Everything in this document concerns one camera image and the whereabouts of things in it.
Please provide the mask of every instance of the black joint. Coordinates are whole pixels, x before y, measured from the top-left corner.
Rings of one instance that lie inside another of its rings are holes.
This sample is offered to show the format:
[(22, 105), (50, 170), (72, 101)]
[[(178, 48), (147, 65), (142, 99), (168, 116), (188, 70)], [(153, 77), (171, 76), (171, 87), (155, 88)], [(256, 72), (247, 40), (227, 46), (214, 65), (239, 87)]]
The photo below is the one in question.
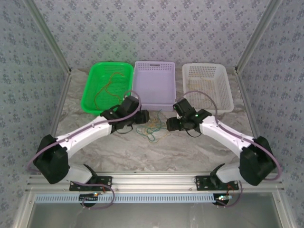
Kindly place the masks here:
[[(56, 138), (50, 134), (43, 137), (37, 152), (56, 142)], [(56, 184), (67, 175), (69, 170), (67, 149), (59, 144), (46, 150), (34, 160), (34, 165), (42, 173), (50, 184)]]
[(185, 98), (175, 103), (173, 105), (173, 109), (177, 112), (177, 114), (181, 118), (168, 119), (167, 120), (168, 131), (176, 131), (176, 130), (188, 131), (194, 129), (198, 133), (201, 133), (199, 124), (202, 123), (206, 117), (212, 115), (210, 112), (207, 112), (204, 109), (201, 109), (198, 112), (196, 112), (195, 108), (193, 108)]
[[(115, 120), (126, 117), (135, 112), (138, 108), (139, 100), (133, 96), (127, 96), (121, 105), (116, 105), (109, 110), (105, 110), (100, 114), (107, 120)], [(150, 119), (149, 112), (147, 110), (138, 111), (135, 115), (131, 116), (130, 118), (118, 121), (118, 122), (111, 122), (109, 123), (112, 125), (112, 132), (115, 132), (119, 129), (123, 129), (125, 126), (132, 126), (133, 123), (135, 124), (143, 124), (148, 122)]]
[(136, 124), (145, 124), (150, 119), (148, 110), (141, 110), (135, 115), (135, 123)]
[(166, 121), (166, 125), (167, 125), (167, 130), (169, 132), (172, 132), (172, 131), (181, 131), (181, 125), (180, 125), (180, 121), (178, 118), (176, 117), (172, 117), (172, 118), (169, 118), (167, 121)]
[(187, 99), (183, 98), (173, 105), (173, 109), (179, 116), (188, 118), (196, 113), (195, 109), (190, 105)]
[[(264, 137), (254, 139), (254, 142), (264, 147), (271, 154), (270, 145)], [(261, 149), (254, 145), (243, 148), (240, 154), (240, 174), (249, 184), (257, 186), (272, 170), (276, 168), (273, 160)]]

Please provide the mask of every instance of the wire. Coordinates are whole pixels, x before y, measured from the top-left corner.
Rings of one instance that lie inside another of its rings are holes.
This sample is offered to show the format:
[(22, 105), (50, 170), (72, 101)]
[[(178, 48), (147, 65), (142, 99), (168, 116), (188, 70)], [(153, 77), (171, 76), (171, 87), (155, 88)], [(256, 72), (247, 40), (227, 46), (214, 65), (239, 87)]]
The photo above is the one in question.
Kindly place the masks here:
[(234, 197), (234, 188), (230, 184), (227, 184), (227, 187), (233, 190), (232, 197)]
[(233, 133), (233, 132), (227, 130), (225, 127), (223, 127), (222, 125), (219, 124), (219, 120), (218, 120), (218, 118), (217, 118), (217, 115), (218, 115), (218, 107), (217, 107), (217, 105), (215, 104), (215, 102), (212, 100), (212, 98), (211, 98), (208, 94), (206, 94), (206, 93), (204, 93), (204, 92), (202, 92), (202, 91), (199, 91), (199, 90), (192, 90), (192, 91), (188, 91), (188, 92), (184, 93), (184, 94), (182, 95), (182, 97), (181, 97), (180, 99), (178, 99), (178, 101), (180, 101), (185, 95), (187, 95), (187, 94), (189, 94), (189, 93), (200, 93), (200, 94), (204, 94), (207, 98), (209, 98), (209, 100), (213, 103), (213, 105), (214, 105), (214, 107), (215, 107), (215, 115), (214, 115), (214, 118), (215, 118), (215, 122), (217, 123), (217, 125), (219, 126), (220, 129), (222, 129), (222, 130), (225, 131), (226, 133), (228, 133), (228, 134), (230, 134), (230, 135), (232, 135), (232, 136), (234, 136), (234, 137), (236, 137), (236, 138), (238, 138), (238, 139), (241, 139), (241, 140), (243, 140), (243, 141), (245, 141), (245, 142), (247, 142), (247, 143), (250, 143), (250, 144), (254, 145), (255, 147), (261, 149), (263, 152), (265, 152), (265, 153), (273, 160), (273, 162), (275, 163), (275, 165), (276, 165), (276, 167), (277, 167), (278, 174), (277, 174), (274, 178), (265, 178), (266, 181), (269, 181), (269, 180), (270, 180), (270, 181), (275, 181), (275, 180), (277, 180), (277, 179), (279, 179), (279, 178), (281, 177), (281, 175), (282, 175), (282, 168), (281, 168), (279, 162), (277, 161), (277, 159), (276, 159), (268, 150), (266, 150), (263, 146), (257, 144), (255, 141), (250, 140), (250, 139), (243, 138), (242, 136), (240, 136), (240, 135), (238, 135), (238, 134), (235, 134), (235, 133)]
[(160, 117), (159, 117), (159, 113), (161, 112), (161, 110), (159, 110), (157, 112), (157, 118), (155, 120), (150, 120), (151, 123), (149, 124), (146, 124), (146, 125), (140, 125), (138, 126), (135, 130), (136, 132), (141, 135), (141, 136), (144, 136), (148, 139), (148, 141), (150, 143), (158, 143), (162, 138), (166, 137), (168, 135), (165, 134), (164, 136), (162, 136), (159, 140), (155, 141), (156, 138), (155, 136), (153, 135), (154, 132), (158, 132), (160, 131), (161, 129), (167, 129), (165, 127), (163, 127), (163, 125), (165, 124), (164, 122), (161, 121)]
[(219, 200), (216, 200), (216, 202), (219, 203), (219, 204), (222, 204), (226, 208), (231, 208), (231, 207), (237, 205), (239, 203), (239, 201), (241, 200), (242, 196), (243, 196), (243, 186), (242, 186), (242, 182), (241, 181), (239, 181), (239, 188), (240, 188), (241, 192), (239, 193), (239, 196), (238, 196), (237, 200), (233, 204), (226, 205), (225, 203), (223, 203), (223, 202), (221, 202)]
[(198, 137), (200, 137), (200, 136), (201, 136), (201, 133), (200, 133), (199, 135), (197, 135), (197, 136), (193, 136), (193, 135), (189, 134), (189, 132), (188, 132), (188, 131), (186, 131), (186, 132), (187, 132), (187, 134), (188, 134), (189, 136), (191, 136), (192, 138), (198, 138)]
[(80, 129), (80, 130), (74, 132), (73, 134), (69, 135), (68, 137), (66, 137), (66, 138), (64, 138), (64, 139), (61, 139), (61, 140), (58, 140), (58, 141), (56, 141), (56, 142), (54, 142), (54, 143), (52, 143), (52, 144), (46, 146), (45, 148), (43, 148), (42, 150), (40, 150), (39, 152), (37, 152), (37, 153), (31, 158), (31, 160), (29, 160), (29, 162), (28, 162), (28, 164), (27, 164), (27, 170), (39, 172), (38, 170), (32, 169), (32, 168), (30, 167), (31, 164), (32, 164), (32, 162), (33, 162), (37, 157), (39, 157), (42, 153), (44, 153), (44, 152), (47, 151), (48, 149), (50, 149), (50, 148), (52, 148), (52, 147), (54, 147), (54, 146), (56, 146), (56, 145), (58, 145), (58, 144), (60, 144), (60, 143), (63, 143), (65, 140), (70, 140), (71, 138), (75, 137), (76, 135), (79, 135), (80, 133), (82, 133), (82, 132), (84, 132), (84, 131), (86, 131), (86, 130), (88, 130), (88, 129), (90, 129), (90, 128), (93, 128), (93, 127), (95, 127), (95, 126), (97, 126), (97, 125), (105, 124), (105, 123), (112, 123), (112, 122), (119, 122), (119, 121), (123, 121), (123, 120), (126, 120), (126, 119), (128, 119), (128, 118), (134, 116), (134, 115), (140, 110), (140, 108), (141, 108), (141, 106), (142, 106), (142, 102), (141, 102), (141, 99), (140, 99), (139, 95), (138, 95), (135, 91), (133, 91), (133, 90), (129, 90), (129, 91), (125, 92), (124, 95), (123, 95), (123, 97), (125, 97), (125, 95), (128, 94), (128, 93), (130, 93), (130, 92), (134, 93), (134, 94), (137, 96), (138, 101), (139, 101), (138, 107), (136, 108), (136, 110), (135, 110), (134, 112), (132, 112), (130, 115), (127, 115), (127, 116), (122, 117), (122, 118), (119, 118), (119, 119), (112, 119), (112, 120), (102, 120), (102, 121), (99, 121), (99, 122), (95, 123), (94, 125), (90, 125), (90, 126), (87, 126), (87, 127), (85, 127), (85, 128), (82, 128), (82, 129)]
[(108, 185), (105, 185), (105, 184), (83, 184), (83, 183), (80, 183), (80, 182), (76, 182), (76, 181), (73, 181), (75, 184), (78, 184), (78, 185), (81, 185), (81, 186), (91, 186), (91, 187), (102, 187), (103, 189), (106, 188), (106, 189), (109, 189), (111, 192), (112, 192), (112, 200), (110, 203), (106, 204), (105, 206), (102, 206), (102, 207), (94, 207), (94, 208), (89, 208), (89, 207), (86, 207), (85, 206), (85, 201), (89, 198), (89, 197), (85, 197), (83, 200), (82, 200), (82, 207), (83, 209), (88, 209), (88, 210), (101, 210), (101, 209), (106, 209), (106, 208), (109, 208), (110, 206), (112, 206), (114, 204), (114, 200), (115, 200), (115, 192), (114, 190), (108, 186)]
[(110, 84), (112, 83), (112, 77), (113, 77), (114, 75), (121, 75), (121, 76), (124, 77), (124, 75), (123, 75), (122, 73), (119, 73), (119, 72), (115, 72), (115, 73), (111, 74), (110, 79), (109, 79), (109, 82), (108, 82), (104, 87), (102, 87), (102, 88), (99, 90), (99, 92), (95, 95), (94, 103), (95, 103), (96, 109), (98, 109), (97, 103), (96, 103), (96, 98), (97, 98), (97, 96), (104, 90), (104, 88), (105, 88), (105, 92), (106, 92), (106, 93), (108, 93), (108, 94), (111, 95), (111, 96), (117, 97), (117, 98), (118, 98), (119, 104), (121, 104), (121, 99), (120, 99), (120, 97), (119, 97), (118, 95), (111, 94), (111, 93), (108, 91), (108, 88), (109, 88)]

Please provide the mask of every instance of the patterned wallpaper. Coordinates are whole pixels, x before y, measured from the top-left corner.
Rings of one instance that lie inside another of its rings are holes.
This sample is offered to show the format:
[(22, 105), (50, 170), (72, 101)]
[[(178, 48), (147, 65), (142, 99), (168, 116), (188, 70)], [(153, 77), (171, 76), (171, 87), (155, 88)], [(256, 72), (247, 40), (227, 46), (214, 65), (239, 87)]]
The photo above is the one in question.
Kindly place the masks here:
[(0, 1), (0, 227), (11, 227), (25, 166), (49, 133), (65, 74), (22, 0)]
[(235, 66), (269, 0), (35, 0), (68, 64)]
[(259, 130), (284, 169), (304, 227), (304, 2), (283, 0), (241, 73)]

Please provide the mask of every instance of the marble surface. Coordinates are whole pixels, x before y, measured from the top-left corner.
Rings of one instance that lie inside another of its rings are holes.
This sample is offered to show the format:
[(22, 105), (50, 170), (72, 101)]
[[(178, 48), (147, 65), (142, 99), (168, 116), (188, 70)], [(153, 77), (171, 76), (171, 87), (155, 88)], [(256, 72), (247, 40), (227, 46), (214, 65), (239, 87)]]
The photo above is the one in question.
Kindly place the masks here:
[[(80, 108), (87, 75), (85, 70), (72, 70), (57, 135), (75, 130), (95, 118)], [(234, 110), (223, 114), (220, 119), (228, 126), (252, 135), (237, 80), (233, 75), (228, 77)], [(182, 94), (181, 69), (176, 69), (176, 88), (178, 98)], [(150, 112), (150, 116), (156, 115), (157, 112)], [(160, 113), (164, 122), (174, 116), (174, 112)], [(191, 138), (186, 132), (168, 132), (162, 129), (155, 133), (155, 137), (158, 139), (166, 134), (158, 143), (150, 143), (135, 130), (128, 134), (113, 133), (81, 149), (70, 162), (85, 163), (95, 171), (211, 171), (219, 164), (238, 161), (233, 152), (208, 136)]]

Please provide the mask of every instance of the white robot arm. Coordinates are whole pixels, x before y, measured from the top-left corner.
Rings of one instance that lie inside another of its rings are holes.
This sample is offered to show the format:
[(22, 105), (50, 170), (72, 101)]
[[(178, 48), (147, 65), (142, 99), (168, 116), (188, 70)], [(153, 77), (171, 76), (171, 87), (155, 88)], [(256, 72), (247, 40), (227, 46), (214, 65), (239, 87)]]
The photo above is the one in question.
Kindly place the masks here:
[(130, 116), (138, 108), (139, 101), (133, 96), (124, 99), (121, 105), (110, 108), (96, 117), (90, 123), (72, 131), (68, 134), (58, 136), (45, 136), (38, 147), (38, 151), (56, 143), (57, 145), (49, 148), (34, 160), (34, 165), (45, 176), (50, 184), (60, 181), (72, 181), (79, 183), (92, 182), (95, 172), (87, 165), (76, 165), (69, 163), (69, 159), (81, 148), (107, 136), (124, 126), (132, 124), (143, 124), (149, 121), (149, 112), (146, 110), (138, 111)]
[(222, 164), (211, 172), (211, 182), (217, 188), (230, 181), (238, 180), (245, 180), (256, 186), (276, 167), (273, 160), (265, 152), (250, 143), (259, 144), (272, 154), (265, 138), (260, 136), (255, 139), (252, 136), (244, 135), (221, 123), (206, 110), (202, 109), (196, 112), (185, 98), (173, 105), (173, 108), (178, 117), (167, 120), (169, 131), (193, 129), (217, 140), (240, 158), (240, 162)]

